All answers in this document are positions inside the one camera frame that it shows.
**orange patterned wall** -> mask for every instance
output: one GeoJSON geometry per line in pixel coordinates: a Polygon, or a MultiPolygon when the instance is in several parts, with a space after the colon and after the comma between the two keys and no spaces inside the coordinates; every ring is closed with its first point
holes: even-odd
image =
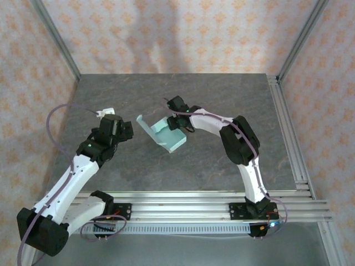
{"type": "Polygon", "coordinates": [[[44,0],[88,73],[267,73],[316,0],[44,0]]]}
{"type": "Polygon", "coordinates": [[[284,82],[317,196],[355,265],[355,2],[330,0],[284,82]]]}
{"type": "MultiPolygon", "coordinates": [[[[33,207],[56,151],[45,132],[49,111],[71,100],[74,76],[28,0],[0,3],[0,257],[15,265],[16,215],[33,207]]],[[[58,137],[64,112],[53,116],[58,137]]]]}

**light blue plastic part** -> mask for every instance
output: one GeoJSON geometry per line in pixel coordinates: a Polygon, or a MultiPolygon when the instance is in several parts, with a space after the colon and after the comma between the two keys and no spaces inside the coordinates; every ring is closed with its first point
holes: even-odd
{"type": "Polygon", "coordinates": [[[186,135],[180,129],[171,131],[167,119],[164,117],[151,127],[143,121],[142,115],[139,115],[136,121],[158,145],[172,153],[186,142],[186,135]]]}

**white connector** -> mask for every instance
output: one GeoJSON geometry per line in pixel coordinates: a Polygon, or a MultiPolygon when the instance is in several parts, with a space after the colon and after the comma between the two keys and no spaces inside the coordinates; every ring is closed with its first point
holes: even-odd
{"type": "Polygon", "coordinates": [[[98,117],[98,118],[100,118],[100,119],[102,119],[105,115],[114,115],[115,114],[115,109],[113,109],[113,108],[106,108],[106,109],[104,109],[104,110],[102,110],[102,111],[97,111],[97,115],[96,115],[96,117],[98,117]]]}

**gray tabletop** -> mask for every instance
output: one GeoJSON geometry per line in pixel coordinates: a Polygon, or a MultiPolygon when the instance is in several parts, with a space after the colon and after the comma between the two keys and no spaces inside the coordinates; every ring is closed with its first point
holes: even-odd
{"type": "MultiPolygon", "coordinates": [[[[169,111],[162,97],[180,95],[189,106],[227,117],[243,115],[259,138],[260,169],[267,190],[294,190],[285,143],[265,74],[109,74],[82,75],[74,103],[93,110],[113,107],[131,121],[133,139],[119,144],[113,159],[93,176],[83,191],[244,191],[236,165],[219,137],[202,130],[185,132],[187,142],[169,154],[138,125],[152,125],[169,111]]],[[[97,127],[91,113],[72,108],[62,144],[75,155],[78,145],[97,127]]],[[[52,187],[68,167],[61,154],[49,181],[52,187]]]]}

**gray floor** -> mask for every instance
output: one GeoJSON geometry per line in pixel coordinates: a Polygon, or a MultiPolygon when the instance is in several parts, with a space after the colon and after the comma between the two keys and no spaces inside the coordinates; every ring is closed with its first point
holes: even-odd
{"type": "MultiPolygon", "coordinates": [[[[132,121],[134,138],[119,144],[114,158],[85,185],[84,191],[244,191],[236,165],[220,138],[186,133],[187,142],[169,154],[136,123],[152,125],[171,114],[159,101],[180,95],[190,105],[228,117],[243,115],[260,140],[261,174],[268,190],[294,190],[295,182],[264,74],[112,74],[82,75],[74,103],[93,110],[114,107],[132,121]]],[[[62,144],[74,155],[99,120],[83,110],[70,111],[62,144]]],[[[59,155],[51,188],[68,167],[59,155]]]]}
{"type": "Polygon", "coordinates": [[[38,265],[165,265],[165,266],[327,266],[317,223],[289,223],[264,240],[249,236],[229,238],[120,235],[86,242],[75,234],[56,256],[38,265]]]}

